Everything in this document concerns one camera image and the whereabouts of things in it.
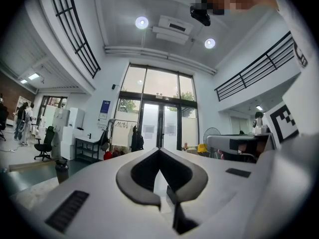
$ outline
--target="blue sign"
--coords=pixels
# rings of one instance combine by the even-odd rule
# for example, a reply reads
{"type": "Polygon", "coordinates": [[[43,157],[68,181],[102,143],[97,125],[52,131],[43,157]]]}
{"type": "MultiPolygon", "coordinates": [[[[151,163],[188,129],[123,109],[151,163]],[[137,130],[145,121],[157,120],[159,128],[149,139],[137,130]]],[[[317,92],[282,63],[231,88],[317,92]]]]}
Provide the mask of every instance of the blue sign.
{"type": "Polygon", "coordinates": [[[103,101],[100,113],[107,114],[109,112],[110,101],[103,101]]]}

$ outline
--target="ceiling light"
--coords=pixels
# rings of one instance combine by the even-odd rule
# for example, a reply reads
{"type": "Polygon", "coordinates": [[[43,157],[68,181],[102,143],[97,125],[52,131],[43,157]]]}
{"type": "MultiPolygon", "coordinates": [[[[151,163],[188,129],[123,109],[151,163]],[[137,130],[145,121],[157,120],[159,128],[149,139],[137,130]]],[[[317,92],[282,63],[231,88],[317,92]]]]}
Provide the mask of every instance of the ceiling light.
{"type": "Polygon", "coordinates": [[[37,75],[37,74],[32,74],[30,77],[29,77],[29,79],[30,80],[33,80],[33,79],[35,79],[35,78],[38,78],[39,76],[37,75]]]}
{"type": "Polygon", "coordinates": [[[214,39],[207,39],[206,41],[205,41],[205,47],[207,48],[207,49],[211,49],[211,48],[213,48],[215,46],[215,40],[214,39]]]}
{"type": "Polygon", "coordinates": [[[149,25],[149,21],[145,17],[138,17],[135,21],[135,25],[139,29],[145,29],[149,25]]]}

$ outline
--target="black railing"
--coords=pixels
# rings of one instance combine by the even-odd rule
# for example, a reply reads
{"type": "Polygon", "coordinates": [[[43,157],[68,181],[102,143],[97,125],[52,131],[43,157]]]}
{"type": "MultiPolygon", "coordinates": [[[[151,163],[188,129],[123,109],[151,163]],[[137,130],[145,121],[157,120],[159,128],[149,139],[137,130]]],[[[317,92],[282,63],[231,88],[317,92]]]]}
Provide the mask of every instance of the black railing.
{"type": "Polygon", "coordinates": [[[52,0],[56,16],[69,39],[74,53],[79,57],[92,78],[101,69],[82,29],[74,0],[52,0]]]}
{"type": "Polygon", "coordinates": [[[248,88],[286,64],[294,57],[293,45],[293,38],[291,33],[288,32],[245,69],[217,87],[215,91],[218,100],[221,101],[248,88]]]}

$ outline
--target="glass door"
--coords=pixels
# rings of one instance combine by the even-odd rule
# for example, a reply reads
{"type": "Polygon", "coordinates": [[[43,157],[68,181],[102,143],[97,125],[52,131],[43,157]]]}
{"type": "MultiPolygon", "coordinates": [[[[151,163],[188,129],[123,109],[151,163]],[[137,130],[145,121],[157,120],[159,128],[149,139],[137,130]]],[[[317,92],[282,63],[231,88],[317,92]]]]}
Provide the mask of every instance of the glass door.
{"type": "Polygon", "coordinates": [[[142,103],[139,130],[144,139],[144,149],[155,147],[177,148],[177,108],[161,103],[142,103]]]}

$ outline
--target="electric fan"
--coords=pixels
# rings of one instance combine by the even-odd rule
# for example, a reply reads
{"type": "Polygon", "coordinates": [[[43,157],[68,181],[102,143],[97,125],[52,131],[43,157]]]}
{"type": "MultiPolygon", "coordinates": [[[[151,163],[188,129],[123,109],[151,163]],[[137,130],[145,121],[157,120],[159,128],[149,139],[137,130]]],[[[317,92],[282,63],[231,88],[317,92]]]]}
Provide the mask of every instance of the electric fan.
{"type": "Polygon", "coordinates": [[[210,153],[210,157],[219,157],[219,153],[218,153],[218,149],[214,148],[213,146],[208,146],[207,145],[207,137],[209,137],[210,135],[220,135],[220,132],[218,129],[211,127],[208,130],[206,130],[205,134],[204,134],[204,146],[206,148],[206,150],[210,153]]]}

